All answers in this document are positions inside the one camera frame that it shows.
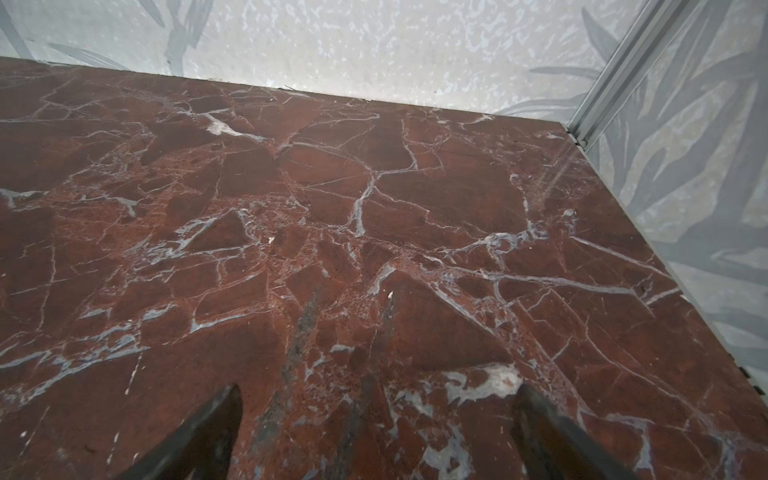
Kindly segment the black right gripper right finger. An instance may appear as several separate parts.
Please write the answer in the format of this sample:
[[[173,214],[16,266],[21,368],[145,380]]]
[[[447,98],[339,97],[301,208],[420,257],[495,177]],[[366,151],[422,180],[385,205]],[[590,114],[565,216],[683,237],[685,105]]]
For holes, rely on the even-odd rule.
[[[511,435],[531,479],[636,477],[529,384],[518,388],[511,418]]]

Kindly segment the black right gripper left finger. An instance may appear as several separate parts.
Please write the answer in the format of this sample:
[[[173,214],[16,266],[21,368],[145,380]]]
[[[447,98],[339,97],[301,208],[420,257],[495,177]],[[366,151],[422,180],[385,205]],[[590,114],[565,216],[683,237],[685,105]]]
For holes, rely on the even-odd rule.
[[[238,385],[213,395],[118,475],[120,479],[225,479],[243,416]]]

